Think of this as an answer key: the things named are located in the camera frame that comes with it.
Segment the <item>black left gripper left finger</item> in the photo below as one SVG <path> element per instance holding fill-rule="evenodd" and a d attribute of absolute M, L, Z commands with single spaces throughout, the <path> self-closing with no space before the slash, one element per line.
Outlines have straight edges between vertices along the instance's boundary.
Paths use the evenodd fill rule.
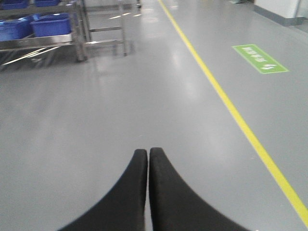
<path fill-rule="evenodd" d="M 137 149 L 112 189 L 62 231 L 143 231 L 147 189 L 147 151 Z"/>

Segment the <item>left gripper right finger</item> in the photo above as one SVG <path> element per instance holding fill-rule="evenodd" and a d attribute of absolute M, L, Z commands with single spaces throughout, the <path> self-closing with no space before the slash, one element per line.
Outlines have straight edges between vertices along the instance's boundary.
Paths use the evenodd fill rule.
<path fill-rule="evenodd" d="M 150 149 L 149 199 L 155 231 L 244 231 L 182 179 L 164 150 Z"/>

